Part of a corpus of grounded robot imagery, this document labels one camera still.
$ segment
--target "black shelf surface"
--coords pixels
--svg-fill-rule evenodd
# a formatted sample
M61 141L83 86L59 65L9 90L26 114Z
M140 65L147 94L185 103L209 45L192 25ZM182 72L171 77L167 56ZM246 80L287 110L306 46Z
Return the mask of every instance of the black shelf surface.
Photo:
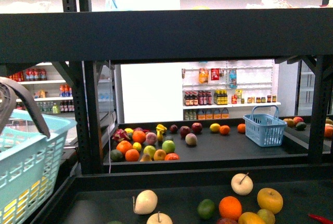
M236 195L230 181L235 174L246 172L249 172L254 188L247 196ZM198 218L196 208L200 201L211 199L218 206L223 197L232 195L240 200L243 212L257 212L257 193L266 187L276 189L284 198L283 209L276 214L276 223L317 223L307 214L333 220L332 177L332 164L72 177L33 223L105 224L120 220L123 223L144 224L150 215L133 213L132 196L145 189L154 190L158 196L154 213L161 211L170 215L173 223L216 223L218 210L210 220Z
M293 136L284 136L281 146L260 147L245 134L237 131L237 125L243 123L243 119L235 118L229 120L211 120L211 121L184 121L162 123L165 127L176 124L189 126L192 123L202 123L204 129L201 134L197 135L198 144L190 147L185 140L180 137L180 132L171 134L168 130L164 136L171 136L174 139L176 149L175 153L180 156L177 161L152 161L152 162L111 162L111 172L144 172L144 171L161 171L161 170L184 170L184 169L204 169L204 168L221 168L228 167L230 163L234 167L244 166L261 166L280 164L306 163L308 154L307 148L302 146L302 141L294 141ZM212 123L220 125L227 124L230 126L230 133L222 136L220 133L211 133L209 126ZM136 128L149 129L156 133L155 127L158 123L141 123L141 124L121 124L118 128ZM146 143L142 144L140 157L143 155L143 149ZM111 149L115 149L116 142L113 142ZM155 148L161 149L162 142L157 142ZM107 154L104 157L105 172L109 169L109 158Z
M2 64L332 55L333 8L0 14L0 32Z

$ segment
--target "green lime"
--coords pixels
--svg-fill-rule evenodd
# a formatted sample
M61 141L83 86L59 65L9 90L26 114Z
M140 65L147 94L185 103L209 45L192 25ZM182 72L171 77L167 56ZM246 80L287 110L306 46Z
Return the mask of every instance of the green lime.
M167 141L167 140L171 140L171 141L173 141L173 137L172 137L172 136L166 136L166 137L164 138L164 140L165 140L165 141Z
M199 203L197 211L201 219L208 220L212 218L214 214L215 204L210 199L204 199Z
M123 224L121 221L118 221L118 220L113 220L113 221L110 221L106 224Z
M110 158L113 162L120 162L121 160L123 160L123 153L121 153L119 150L111 150Z

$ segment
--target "shelf post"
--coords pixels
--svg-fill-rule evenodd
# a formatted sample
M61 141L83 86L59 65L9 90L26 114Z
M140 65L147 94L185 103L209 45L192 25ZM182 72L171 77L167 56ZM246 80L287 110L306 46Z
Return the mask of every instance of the shelf post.
M325 119L332 89L332 79L324 78L323 74L331 63L332 59L329 56L317 56L309 138L308 159L311 164L319 164L322 161Z

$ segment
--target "light blue basket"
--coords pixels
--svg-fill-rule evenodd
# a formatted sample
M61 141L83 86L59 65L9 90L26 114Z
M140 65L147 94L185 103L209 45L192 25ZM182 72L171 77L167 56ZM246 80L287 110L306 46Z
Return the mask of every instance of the light blue basket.
M11 117L32 122L22 110ZM10 127L0 135L0 224L23 223L53 192L67 131L76 121L43 118L50 138Z
M287 123L279 119L279 108L274 106L276 108L274 116L253 114L259 107L271 106L256 106L251 114L243 116L246 126L245 135L261 147L281 145Z

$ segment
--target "pear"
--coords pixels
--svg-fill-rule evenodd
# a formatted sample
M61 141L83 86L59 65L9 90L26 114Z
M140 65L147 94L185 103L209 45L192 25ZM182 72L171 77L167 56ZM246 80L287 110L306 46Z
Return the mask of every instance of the pear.
M168 215L158 212L149 217L147 224L172 224L172 220Z
M142 191L136 198L133 197L133 211L138 215L148 215L157 206L157 195L152 190Z
M143 156L141 157L141 160L140 162L149 162L149 161L152 161L152 159L150 158L150 155L149 154L143 154Z

